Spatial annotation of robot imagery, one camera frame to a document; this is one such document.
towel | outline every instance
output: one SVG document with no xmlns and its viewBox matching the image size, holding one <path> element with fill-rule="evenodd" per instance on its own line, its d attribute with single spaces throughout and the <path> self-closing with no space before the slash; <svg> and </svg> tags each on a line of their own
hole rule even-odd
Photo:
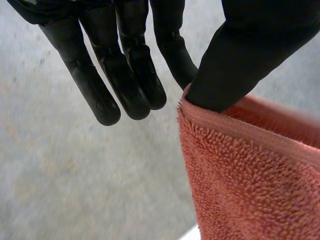
<svg viewBox="0 0 320 240">
<path fill-rule="evenodd" d="M 320 240 L 320 126 L 246 96 L 222 114 L 178 107 L 202 240 Z"/>
</svg>

floor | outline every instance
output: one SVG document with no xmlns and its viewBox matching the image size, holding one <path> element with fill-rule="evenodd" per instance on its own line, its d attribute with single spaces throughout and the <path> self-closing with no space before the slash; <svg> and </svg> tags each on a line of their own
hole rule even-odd
<svg viewBox="0 0 320 240">
<path fill-rule="evenodd" d="M 176 123 L 182 91 L 151 20 L 167 105 L 104 127 L 39 28 L 0 1 L 0 240 L 176 240 L 195 225 Z M 186 1 L 181 34 L 197 65 L 223 21 L 220 0 Z M 320 35 L 253 93 L 320 116 L 319 66 Z"/>
</svg>

terry cloth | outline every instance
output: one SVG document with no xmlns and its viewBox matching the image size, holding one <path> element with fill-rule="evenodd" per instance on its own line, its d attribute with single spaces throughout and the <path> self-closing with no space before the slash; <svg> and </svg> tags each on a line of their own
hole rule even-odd
<svg viewBox="0 0 320 240">
<path fill-rule="evenodd" d="M 186 91 L 178 123 L 201 239 L 320 240 L 320 126 L 253 96 L 218 114 Z"/>
</svg>

black finger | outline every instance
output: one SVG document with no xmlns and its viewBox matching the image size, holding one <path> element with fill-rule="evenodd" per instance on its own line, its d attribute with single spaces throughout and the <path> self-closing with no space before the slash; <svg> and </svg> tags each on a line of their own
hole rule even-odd
<svg viewBox="0 0 320 240">
<path fill-rule="evenodd" d="M 161 109 L 166 104 L 167 96 L 145 41 L 148 0 L 115 0 L 114 4 L 122 49 L 127 61 L 147 96 L 151 109 Z"/>
<path fill-rule="evenodd" d="M 150 113 L 148 99 L 132 73 L 118 44 L 115 7 L 104 4 L 82 8 L 80 21 L 88 34 L 97 59 L 128 116 L 134 120 Z"/>
<path fill-rule="evenodd" d="M 248 8 L 245 2 L 224 1 L 226 22 L 213 36 L 186 96 L 197 106 L 225 111 L 320 30 L 320 18 L 314 19 L 320 4 L 261 0 Z"/>
<path fill-rule="evenodd" d="M 117 123 L 120 109 L 90 59 L 78 19 L 64 18 L 40 28 L 58 50 L 96 119 L 106 126 Z"/>
<path fill-rule="evenodd" d="M 156 42 L 176 82 L 184 89 L 197 74 L 180 36 L 185 0 L 150 0 Z"/>
</svg>

towel fold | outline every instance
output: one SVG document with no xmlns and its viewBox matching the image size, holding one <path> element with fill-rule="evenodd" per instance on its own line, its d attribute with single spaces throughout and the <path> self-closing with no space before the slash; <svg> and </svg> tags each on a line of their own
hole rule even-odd
<svg viewBox="0 0 320 240">
<path fill-rule="evenodd" d="M 320 240 L 320 126 L 252 96 L 218 114 L 186 91 L 178 123 L 201 239 Z"/>
</svg>

